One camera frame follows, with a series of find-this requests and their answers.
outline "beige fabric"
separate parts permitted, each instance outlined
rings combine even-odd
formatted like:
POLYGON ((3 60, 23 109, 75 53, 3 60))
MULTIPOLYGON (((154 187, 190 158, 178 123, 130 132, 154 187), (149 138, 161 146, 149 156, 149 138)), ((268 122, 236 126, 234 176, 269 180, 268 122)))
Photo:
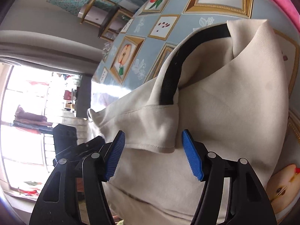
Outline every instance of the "beige fabric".
MULTIPOLYGON (((224 159, 248 159, 262 184, 267 184, 287 126, 281 50, 265 20, 228 21, 227 26, 231 38, 203 43, 187 57, 174 105, 159 106, 160 88, 172 57, 188 38, 173 50, 156 79, 99 113, 90 111, 106 141, 112 141, 119 129, 126 134, 115 176, 104 184, 105 191, 111 190, 108 201, 127 217, 126 224, 144 223, 134 209, 144 213, 149 209, 158 218, 161 212, 176 217, 172 224, 194 215, 204 183, 193 176, 182 148, 184 129, 224 159), (121 195, 121 190, 136 200, 121 195), (124 197, 130 206, 118 202, 124 197), (142 208, 137 200, 148 206, 142 208)), ((219 222, 225 217, 227 199, 224 195, 219 222)), ((149 224, 168 224, 165 219, 149 224)))

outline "wooden chair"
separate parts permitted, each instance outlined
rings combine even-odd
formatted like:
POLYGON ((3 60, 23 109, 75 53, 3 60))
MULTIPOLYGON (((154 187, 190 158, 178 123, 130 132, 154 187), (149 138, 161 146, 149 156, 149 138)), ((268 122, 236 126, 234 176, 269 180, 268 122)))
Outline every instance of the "wooden chair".
POLYGON ((89 10, 92 8, 93 4, 95 3, 96 0, 91 0, 88 5, 86 6, 86 9, 84 10, 84 13, 82 15, 80 24, 82 24, 83 22, 87 22, 91 25, 95 25, 99 28, 99 33, 98 33, 98 38, 103 38, 107 41, 113 42, 113 40, 111 38, 105 37, 105 34, 107 31, 112 32, 114 34, 119 34, 118 31, 115 31, 113 29, 110 29, 110 25, 112 24, 113 20, 119 15, 119 14, 124 14, 125 16, 132 18, 133 13, 130 12, 129 10, 125 9, 124 7, 121 7, 120 5, 118 5, 117 3, 114 3, 110 0, 104 0, 107 3, 110 3, 113 5, 113 7, 111 8, 111 10, 108 12, 108 14, 106 15, 105 19, 103 20, 102 24, 99 25, 95 22, 86 20, 85 17, 88 14, 89 10))

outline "round metal rivet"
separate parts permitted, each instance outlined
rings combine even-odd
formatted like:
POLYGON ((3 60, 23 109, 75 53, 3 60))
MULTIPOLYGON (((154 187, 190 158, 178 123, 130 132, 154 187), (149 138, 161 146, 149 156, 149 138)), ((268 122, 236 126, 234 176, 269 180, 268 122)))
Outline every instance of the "round metal rivet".
POLYGON ((59 164, 64 165, 67 162, 67 159, 62 158, 59 160, 59 164))
POLYGON ((241 164, 247 164, 248 161, 247 161, 245 158, 241 158, 241 159, 240 159, 240 163, 241 163, 241 164))
POLYGON ((100 154, 99 154, 98 152, 94 152, 94 153, 91 155, 91 157, 94 158, 94 159, 98 158, 99 156, 100 156, 100 154))
POLYGON ((210 158, 215 158, 215 157, 216 157, 216 154, 213 153, 213 152, 209 152, 207 155, 208 155, 208 157, 210 157, 210 158))

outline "black strip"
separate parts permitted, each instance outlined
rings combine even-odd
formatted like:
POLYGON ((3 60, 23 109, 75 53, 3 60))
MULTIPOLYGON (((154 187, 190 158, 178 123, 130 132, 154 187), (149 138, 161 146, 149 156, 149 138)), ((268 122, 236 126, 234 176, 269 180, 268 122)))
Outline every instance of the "black strip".
POLYGON ((180 79, 182 64, 188 55, 204 42, 226 37, 230 37, 227 24, 217 25, 194 34, 179 48, 166 70, 160 91, 160 105, 173 104, 173 97, 180 79))

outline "wall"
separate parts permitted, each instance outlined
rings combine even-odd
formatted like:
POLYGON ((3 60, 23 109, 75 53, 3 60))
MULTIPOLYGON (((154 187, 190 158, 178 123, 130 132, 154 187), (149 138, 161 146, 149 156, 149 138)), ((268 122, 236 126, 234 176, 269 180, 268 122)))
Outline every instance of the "wall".
POLYGON ((49 43, 36 33, 44 37, 51 36, 47 40, 56 41, 51 49, 65 52, 63 45, 66 45, 70 52, 72 44, 73 54, 85 51, 90 59, 102 59, 102 48, 106 41, 98 39, 97 27, 87 23, 80 25, 79 18, 46 0, 16 0, 0 25, 0 42, 20 43, 19 38, 22 37, 24 43, 36 37, 35 43, 47 48, 49 43))

